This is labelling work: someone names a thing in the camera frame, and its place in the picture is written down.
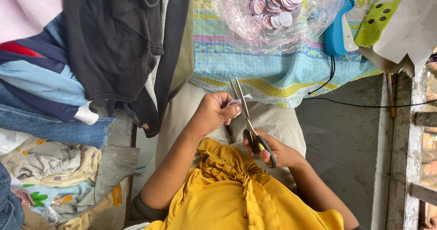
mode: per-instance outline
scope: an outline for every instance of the yellow blouse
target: yellow blouse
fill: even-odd
[[[165,221],[146,230],[343,229],[337,211],[312,210],[238,148],[205,138],[199,152]]]

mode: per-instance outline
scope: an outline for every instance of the blue tagging gun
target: blue tagging gun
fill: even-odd
[[[345,14],[355,6],[355,0],[344,0],[332,24],[325,30],[325,51],[329,56],[338,57],[349,51],[358,50]]]

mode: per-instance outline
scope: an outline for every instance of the scissors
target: scissors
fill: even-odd
[[[238,82],[237,77],[235,77],[235,81],[237,83],[239,94],[237,94],[237,92],[235,91],[234,84],[232,83],[231,80],[231,76],[229,76],[229,82],[231,82],[232,91],[234,92],[234,98],[240,99],[241,105],[243,106],[243,111],[241,113],[243,114],[243,117],[246,119],[246,126],[247,126],[243,131],[243,136],[245,136],[248,139],[249,145],[255,154],[258,151],[262,151],[264,149],[267,150],[270,153],[271,163],[266,163],[266,165],[269,166],[270,168],[276,168],[276,160],[273,156],[272,150],[270,149],[267,142],[255,132],[254,128],[252,127],[252,124],[250,123],[249,112],[247,110],[246,101],[244,100],[243,91],[241,90],[240,83]]]

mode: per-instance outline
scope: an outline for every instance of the forearm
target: forearm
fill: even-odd
[[[185,128],[156,171],[145,183],[141,200],[154,210],[166,210],[185,182],[201,137]]]
[[[297,185],[300,198],[313,210],[323,212],[336,210],[343,217],[344,229],[351,230],[359,223],[347,206],[331,191],[315,173],[310,164],[303,159],[298,168],[290,168]]]

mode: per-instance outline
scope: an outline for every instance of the clear plastic bag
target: clear plastic bag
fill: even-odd
[[[229,42],[254,54],[295,52],[319,37],[331,24],[344,0],[303,0],[291,26],[269,28],[255,23],[247,0],[212,0]]]

